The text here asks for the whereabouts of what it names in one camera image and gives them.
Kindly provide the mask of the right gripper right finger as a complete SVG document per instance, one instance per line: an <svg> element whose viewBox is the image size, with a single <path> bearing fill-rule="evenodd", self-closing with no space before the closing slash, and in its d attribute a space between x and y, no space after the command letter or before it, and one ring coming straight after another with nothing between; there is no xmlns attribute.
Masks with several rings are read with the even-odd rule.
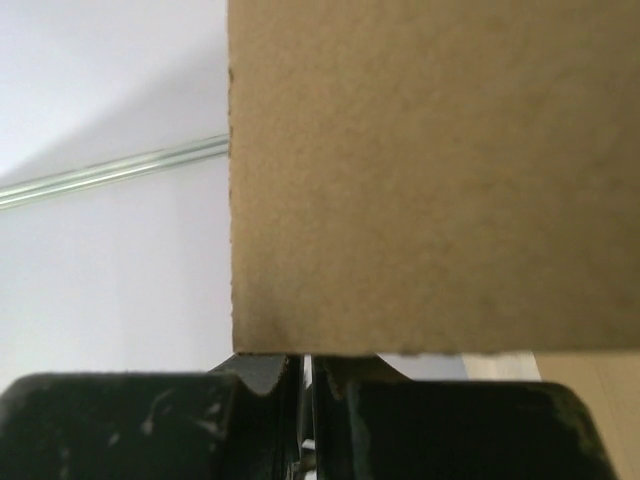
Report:
<svg viewBox="0 0 640 480"><path fill-rule="evenodd" d="M587 407L531 381L416 381L377 356L312 359L321 479L614 479Z"/></svg>

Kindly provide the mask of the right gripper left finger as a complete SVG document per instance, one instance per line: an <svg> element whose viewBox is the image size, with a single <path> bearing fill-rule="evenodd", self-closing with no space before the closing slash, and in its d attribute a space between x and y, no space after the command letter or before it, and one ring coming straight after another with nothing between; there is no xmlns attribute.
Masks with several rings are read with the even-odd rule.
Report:
<svg viewBox="0 0 640 480"><path fill-rule="evenodd" d="M287 479L299 459L298 357L204 373L41 373L1 396L5 479Z"/></svg>

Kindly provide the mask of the brown cardboard box sheet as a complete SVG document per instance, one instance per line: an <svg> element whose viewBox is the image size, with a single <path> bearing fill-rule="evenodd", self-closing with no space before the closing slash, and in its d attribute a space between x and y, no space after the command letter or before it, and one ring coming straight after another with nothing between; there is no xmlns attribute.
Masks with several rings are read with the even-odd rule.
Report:
<svg viewBox="0 0 640 480"><path fill-rule="evenodd" d="M518 357L639 475L639 5L232 1L233 345Z"/></svg>

